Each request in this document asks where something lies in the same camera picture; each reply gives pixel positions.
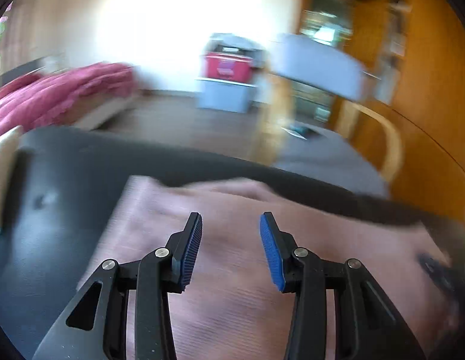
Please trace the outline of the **pink knit sweater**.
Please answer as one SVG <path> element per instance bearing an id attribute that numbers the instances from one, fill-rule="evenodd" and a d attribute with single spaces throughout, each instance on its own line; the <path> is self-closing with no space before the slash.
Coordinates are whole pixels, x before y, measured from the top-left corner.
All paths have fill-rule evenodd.
<path id="1" fill-rule="evenodd" d="M 418 263 L 443 252 L 424 225 L 404 228 L 329 214 L 276 195 L 247 179 L 168 188 L 146 176 L 131 177 L 89 261 L 139 260 L 181 231 L 200 213 L 203 234 L 191 283 L 170 296 L 179 359 L 281 359 L 291 323 L 293 297 L 272 283 L 260 238 L 261 214 L 320 258 L 356 258 L 370 271 L 409 328 L 429 352 L 452 328 L 452 303 Z"/>

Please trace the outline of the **grey plastic bin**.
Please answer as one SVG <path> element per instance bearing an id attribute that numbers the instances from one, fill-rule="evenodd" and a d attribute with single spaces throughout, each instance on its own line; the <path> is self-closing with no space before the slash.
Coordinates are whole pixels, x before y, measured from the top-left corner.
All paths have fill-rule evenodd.
<path id="1" fill-rule="evenodd" d="M 197 107 L 216 111 L 246 113 L 257 89 L 255 85 L 230 80 L 201 78 L 199 82 Z"/>

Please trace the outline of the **smartphone on chair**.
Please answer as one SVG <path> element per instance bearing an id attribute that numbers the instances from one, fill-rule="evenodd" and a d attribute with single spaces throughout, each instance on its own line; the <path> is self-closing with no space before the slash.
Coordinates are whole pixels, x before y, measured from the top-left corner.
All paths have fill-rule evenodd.
<path id="1" fill-rule="evenodd" d="M 292 124 L 287 127 L 282 127 L 282 129 L 291 135 L 292 137 L 296 137 L 302 140 L 309 140 L 313 137 L 317 137 L 320 135 L 316 130 L 311 127 L 304 126 L 304 125 L 296 125 Z"/>

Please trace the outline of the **white knit folded garment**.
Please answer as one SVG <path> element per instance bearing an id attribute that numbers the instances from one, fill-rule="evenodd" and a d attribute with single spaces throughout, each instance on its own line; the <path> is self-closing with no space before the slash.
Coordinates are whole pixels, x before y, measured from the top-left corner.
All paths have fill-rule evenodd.
<path id="1" fill-rule="evenodd" d="M 0 136 L 0 232 L 2 230 L 2 212 L 5 197 L 22 135 L 23 128 L 16 126 Z"/>

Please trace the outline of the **pink ruffled bedding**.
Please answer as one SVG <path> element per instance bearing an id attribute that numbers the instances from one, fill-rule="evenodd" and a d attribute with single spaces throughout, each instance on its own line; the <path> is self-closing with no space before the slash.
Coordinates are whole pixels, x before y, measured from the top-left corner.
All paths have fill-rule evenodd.
<path id="1" fill-rule="evenodd" d="M 0 136 L 17 126 L 64 125 L 75 111 L 90 111 L 93 96 L 128 98 L 136 89 L 134 68 L 124 63 L 25 74 L 0 87 Z"/>

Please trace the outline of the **red storage box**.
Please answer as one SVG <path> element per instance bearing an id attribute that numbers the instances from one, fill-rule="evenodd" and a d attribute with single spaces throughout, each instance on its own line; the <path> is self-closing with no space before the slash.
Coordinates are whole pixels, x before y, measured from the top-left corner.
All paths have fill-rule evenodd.
<path id="1" fill-rule="evenodd" d="M 206 77 L 248 83 L 252 76 L 253 59 L 240 55 L 208 53 L 206 60 Z"/>

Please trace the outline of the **grey chair with wooden arms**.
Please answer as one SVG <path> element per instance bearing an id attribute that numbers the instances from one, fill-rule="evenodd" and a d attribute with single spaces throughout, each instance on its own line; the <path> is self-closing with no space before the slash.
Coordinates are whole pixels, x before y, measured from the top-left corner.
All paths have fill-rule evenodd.
<path id="1" fill-rule="evenodd" d="M 363 103 L 364 65 L 346 53 L 297 34 L 279 35 L 267 66 L 269 100 L 262 105 L 250 159 L 357 194 L 389 197 L 403 162 L 398 129 Z M 373 166 L 350 144 L 361 119 L 384 135 L 385 155 Z M 282 127 L 304 125 L 319 135 L 302 140 Z"/>

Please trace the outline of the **wooden wardrobe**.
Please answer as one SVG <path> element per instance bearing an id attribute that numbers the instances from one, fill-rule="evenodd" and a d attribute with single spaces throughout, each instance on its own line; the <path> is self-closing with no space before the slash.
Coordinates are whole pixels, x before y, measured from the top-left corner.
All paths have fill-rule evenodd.
<path id="1" fill-rule="evenodd" d="M 405 55 L 390 104 L 370 108 L 400 131 L 401 203 L 465 224 L 465 28 L 446 0 L 405 0 Z"/>

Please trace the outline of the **grey cloth on box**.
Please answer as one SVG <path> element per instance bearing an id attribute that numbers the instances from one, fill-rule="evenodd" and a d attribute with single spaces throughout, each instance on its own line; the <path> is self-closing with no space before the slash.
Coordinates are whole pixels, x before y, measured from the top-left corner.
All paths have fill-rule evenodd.
<path id="1" fill-rule="evenodd" d="M 265 49 L 259 43 L 232 33 L 213 33 L 205 51 L 251 58 L 253 68 L 263 68 L 266 62 Z"/>

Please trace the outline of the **wooden door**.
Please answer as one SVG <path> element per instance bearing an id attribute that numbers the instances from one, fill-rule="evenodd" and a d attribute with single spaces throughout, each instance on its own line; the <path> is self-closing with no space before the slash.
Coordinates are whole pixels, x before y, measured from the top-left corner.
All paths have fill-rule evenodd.
<path id="1" fill-rule="evenodd" d="M 371 72 L 379 58 L 389 23 L 389 0 L 356 1 L 352 6 L 352 35 L 345 52 Z"/>

